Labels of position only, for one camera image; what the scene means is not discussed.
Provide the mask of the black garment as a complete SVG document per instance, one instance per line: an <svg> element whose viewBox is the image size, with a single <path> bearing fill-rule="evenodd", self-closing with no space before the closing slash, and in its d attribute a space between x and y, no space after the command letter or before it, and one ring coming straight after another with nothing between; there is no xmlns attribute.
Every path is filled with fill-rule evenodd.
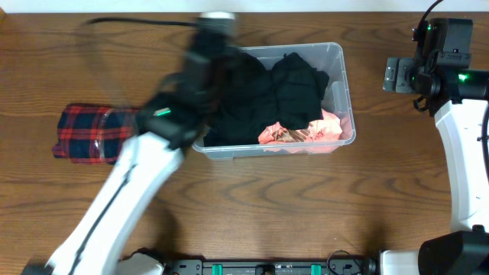
<svg viewBox="0 0 489 275"><path fill-rule="evenodd" d="M298 53L285 54L266 69L247 53L239 56L238 79L225 90L203 138L206 147L258 144L265 129L280 123L302 130L322 118L321 102L329 75Z"/></svg>

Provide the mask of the pink shirt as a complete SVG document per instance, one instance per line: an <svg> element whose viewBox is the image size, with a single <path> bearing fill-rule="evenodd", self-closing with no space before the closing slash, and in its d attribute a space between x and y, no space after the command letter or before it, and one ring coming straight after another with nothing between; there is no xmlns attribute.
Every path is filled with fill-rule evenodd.
<svg viewBox="0 0 489 275"><path fill-rule="evenodd" d="M258 136L259 144L274 144L266 147L265 151L286 151L290 154L331 153L338 148L333 145L342 135L340 119L325 110L322 110L322 119L311 121L305 129L290 130L284 128L279 122L268 126Z"/></svg>

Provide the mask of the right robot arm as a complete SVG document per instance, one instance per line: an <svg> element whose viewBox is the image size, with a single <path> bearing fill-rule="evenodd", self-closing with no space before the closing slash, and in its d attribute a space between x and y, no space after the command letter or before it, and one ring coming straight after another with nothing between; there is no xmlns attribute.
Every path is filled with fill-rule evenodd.
<svg viewBox="0 0 489 275"><path fill-rule="evenodd" d="M452 200L451 231L413 251L384 251L381 274L488 272L488 72L470 69L473 22L422 18L412 58L387 60L383 89L414 94L442 139Z"/></svg>

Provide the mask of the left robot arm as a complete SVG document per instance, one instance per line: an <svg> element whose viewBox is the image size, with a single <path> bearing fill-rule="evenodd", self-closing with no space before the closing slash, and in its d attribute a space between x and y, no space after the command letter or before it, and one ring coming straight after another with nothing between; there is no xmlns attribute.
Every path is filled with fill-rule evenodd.
<svg viewBox="0 0 489 275"><path fill-rule="evenodd" d="M184 161L235 74L235 31L199 27L183 70L167 77L138 114L137 134L124 142L116 164L72 234L45 264L24 274L114 274L122 250L157 191Z"/></svg>

